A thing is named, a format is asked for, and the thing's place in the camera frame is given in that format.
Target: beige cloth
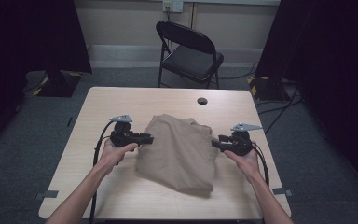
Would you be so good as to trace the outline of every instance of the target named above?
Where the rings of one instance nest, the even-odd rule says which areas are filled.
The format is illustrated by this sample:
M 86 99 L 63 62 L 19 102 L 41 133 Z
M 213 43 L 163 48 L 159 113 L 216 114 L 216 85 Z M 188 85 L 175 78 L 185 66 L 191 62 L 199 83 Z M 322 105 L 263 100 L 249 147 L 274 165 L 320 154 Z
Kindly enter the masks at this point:
M 218 150 L 212 147 L 210 127 L 161 115 L 153 117 L 145 133 L 154 141 L 139 148 L 139 173 L 179 191 L 213 191 Z

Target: human hand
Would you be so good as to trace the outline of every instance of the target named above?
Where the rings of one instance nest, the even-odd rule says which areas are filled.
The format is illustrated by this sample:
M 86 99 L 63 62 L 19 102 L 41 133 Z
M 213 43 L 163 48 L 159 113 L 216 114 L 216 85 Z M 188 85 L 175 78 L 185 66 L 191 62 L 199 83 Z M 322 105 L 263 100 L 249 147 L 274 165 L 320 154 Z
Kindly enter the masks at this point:
M 103 155 L 98 163 L 102 163 L 106 167 L 106 175 L 110 174 L 115 165 L 118 165 L 124 159 L 124 155 L 128 151 L 133 151 L 138 144 L 131 143 L 124 147 L 116 147 L 110 138 L 106 139 L 103 146 Z
M 257 153 L 255 150 L 251 150 L 244 156 L 237 156 L 234 152 L 229 150 L 224 151 L 224 153 L 227 157 L 237 163 L 238 168 L 240 168 L 249 183 L 252 184 L 256 177 L 261 176 L 260 168 L 258 166 Z

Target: gray carpet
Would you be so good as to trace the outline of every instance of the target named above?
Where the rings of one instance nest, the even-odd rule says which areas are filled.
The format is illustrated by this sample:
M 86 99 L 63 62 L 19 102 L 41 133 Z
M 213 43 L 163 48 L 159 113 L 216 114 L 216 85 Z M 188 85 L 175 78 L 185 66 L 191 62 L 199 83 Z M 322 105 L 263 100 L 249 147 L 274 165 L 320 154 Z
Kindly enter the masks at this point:
M 249 70 L 222 68 L 220 75 L 240 76 Z M 43 72 L 28 74 L 28 87 L 42 76 Z M 178 88 L 203 88 L 177 76 L 166 76 L 164 81 Z M 20 112 L 0 133 L 0 223 L 44 222 L 38 216 L 42 202 L 34 196 L 48 188 L 91 87 L 153 88 L 157 82 L 157 68 L 100 68 L 82 77 L 72 98 L 34 97 L 27 92 Z M 221 80 L 220 85 L 226 90 L 249 90 L 245 78 Z M 287 90 L 293 93 L 294 86 Z M 284 105 L 255 103 L 259 112 Z M 279 113 L 260 115 L 263 126 L 268 127 Z M 322 127 L 302 102 L 287 109 L 267 133 L 282 184 L 294 193 L 288 197 L 292 219 L 304 224 L 358 223 L 358 176 L 323 138 Z

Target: wrist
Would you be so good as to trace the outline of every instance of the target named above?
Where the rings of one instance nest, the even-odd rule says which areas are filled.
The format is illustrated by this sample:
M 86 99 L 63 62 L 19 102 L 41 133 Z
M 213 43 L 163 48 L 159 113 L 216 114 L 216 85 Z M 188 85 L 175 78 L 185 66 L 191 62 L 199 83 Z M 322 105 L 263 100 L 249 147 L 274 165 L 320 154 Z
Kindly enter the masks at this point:
M 114 165 L 112 165 L 112 162 L 107 158 L 100 159 L 95 165 L 95 168 L 101 171 L 103 176 L 109 175 L 112 172 L 113 167 Z
M 251 174 L 249 176 L 247 176 L 248 181 L 253 185 L 254 183 L 260 183 L 264 182 L 264 178 L 263 176 L 260 174 L 260 172 L 255 172 L 254 174 Z

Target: hole in table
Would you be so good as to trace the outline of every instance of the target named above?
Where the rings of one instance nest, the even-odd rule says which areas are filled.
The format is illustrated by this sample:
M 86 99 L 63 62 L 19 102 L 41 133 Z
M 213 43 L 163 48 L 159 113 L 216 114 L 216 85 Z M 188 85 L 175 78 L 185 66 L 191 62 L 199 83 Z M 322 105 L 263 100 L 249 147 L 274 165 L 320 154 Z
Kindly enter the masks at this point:
M 203 97 L 200 97 L 198 100 L 197 100 L 197 103 L 199 103 L 199 105 L 206 105 L 208 104 L 208 100 L 203 98 Z

